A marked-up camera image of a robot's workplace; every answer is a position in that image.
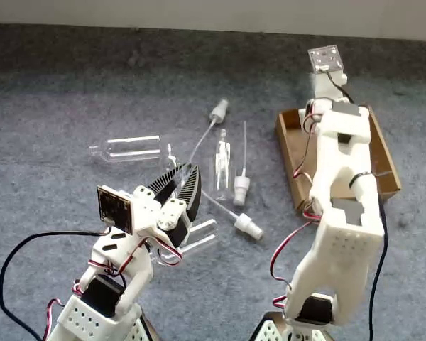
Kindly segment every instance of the cardboard box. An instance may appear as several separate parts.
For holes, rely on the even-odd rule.
[[[373,171],[377,174],[390,171],[386,175],[377,177],[378,192],[384,200],[394,196],[401,189],[398,173],[396,172],[390,152],[383,139],[382,132],[378,126],[376,116],[371,110],[371,163]],[[276,120],[276,134],[278,135],[280,148],[283,153],[285,170],[292,192],[293,204],[296,210],[301,210],[305,206],[310,191],[310,183],[304,177],[292,178],[293,170],[300,164],[305,154],[307,134],[300,128],[300,118],[298,109],[291,109],[281,112]],[[309,151],[303,171],[311,176],[317,169],[317,139],[311,138]],[[340,199],[355,199],[354,194],[349,189],[348,184],[334,182],[332,185],[332,197]]]

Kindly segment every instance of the ventilation holes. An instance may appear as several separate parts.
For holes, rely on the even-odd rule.
[[[72,313],[73,315],[68,317],[68,322],[74,323],[76,328],[80,328],[82,332],[88,332],[88,336],[93,337],[94,333],[92,331],[88,331],[89,329],[88,325],[90,323],[91,324],[94,323],[95,327],[99,327],[99,323],[94,322],[92,318],[87,317],[86,314],[83,311],[81,311],[79,308],[74,308],[72,310]]]

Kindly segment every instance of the white robotic arm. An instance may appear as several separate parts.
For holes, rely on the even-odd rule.
[[[319,77],[331,77],[320,70]],[[312,114],[317,135],[317,172],[310,202],[321,219],[312,248],[288,286],[284,313],[292,328],[315,330],[329,323],[343,325],[350,319],[361,302],[384,231],[371,172],[368,108],[345,98],[326,97],[314,99],[308,107],[311,112],[305,115]],[[350,187],[356,202],[331,200],[330,189],[337,181]],[[334,297],[315,294],[320,288],[332,289]]]
[[[198,167],[190,169],[178,195],[173,194],[180,172],[185,172],[183,166],[133,194],[98,187],[101,218],[113,226],[94,244],[89,267],[75,284],[49,341],[151,340],[135,303],[153,277],[149,247],[168,249],[181,260],[175,248],[189,237],[200,200]],[[118,275],[131,278],[127,287],[112,279]]]

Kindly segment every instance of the gray carpet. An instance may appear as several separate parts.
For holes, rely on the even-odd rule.
[[[253,183],[245,211],[265,229],[264,238],[253,242],[236,233],[202,201],[199,216],[216,216],[220,243],[177,268],[156,267],[138,301],[164,340],[247,340],[272,310],[272,297],[283,293],[268,272],[271,254],[302,224],[288,191],[275,116],[310,96],[306,50],[333,43],[346,65],[349,92],[376,110],[403,183],[386,204],[390,249],[376,294],[375,340],[426,340],[426,43],[0,26],[0,267],[29,234],[99,229],[97,184],[132,190],[159,172],[142,163],[94,163],[86,154],[90,144],[168,134],[185,155],[225,96],[231,108],[224,126],[233,139],[240,141],[241,122],[248,120]],[[130,67],[133,50],[138,58]],[[197,157],[204,169],[214,140],[209,136]],[[278,273],[293,274],[314,235],[309,229],[294,239]],[[10,309],[42,334],[47,302],[69,298],[93,243],[91,237],[49,237],[29,244],[6,276]],[[368,291],[352,321],[333,329],[335,340],[367,340],[367,299]],[[0,310],[0,340],[32,339]]]

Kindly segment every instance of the clear plastic bottle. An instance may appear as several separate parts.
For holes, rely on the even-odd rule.
[[[233,180],[231,165],[231,148],[227,141],[226,129],[221,129],[214,155],[213,196],[216,200],[232,198]]]
[[[126,139],[109,139],[89,147],[90,156],[106,162],[141,161],[159,159],[160,137],[142,136]]]

